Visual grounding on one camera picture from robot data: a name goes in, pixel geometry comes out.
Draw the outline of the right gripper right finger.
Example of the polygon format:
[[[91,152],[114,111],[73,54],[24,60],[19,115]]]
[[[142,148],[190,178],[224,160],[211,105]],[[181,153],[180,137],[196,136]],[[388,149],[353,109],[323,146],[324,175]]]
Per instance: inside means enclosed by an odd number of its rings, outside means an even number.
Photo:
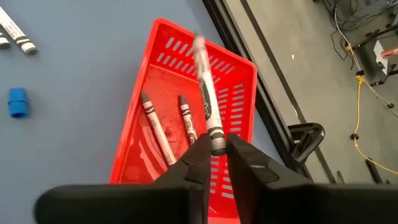
[[[316,184],[236,134],[228,172],[241,223],[397,224],[397,186]]]

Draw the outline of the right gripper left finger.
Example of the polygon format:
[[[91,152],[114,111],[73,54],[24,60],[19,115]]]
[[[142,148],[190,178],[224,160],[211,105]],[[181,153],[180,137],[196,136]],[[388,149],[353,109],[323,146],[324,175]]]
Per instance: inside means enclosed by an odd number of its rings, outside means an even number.
[[[210,147],[202,134],[151,184],[62,185],[34,206],[37,223],[207,223]]]

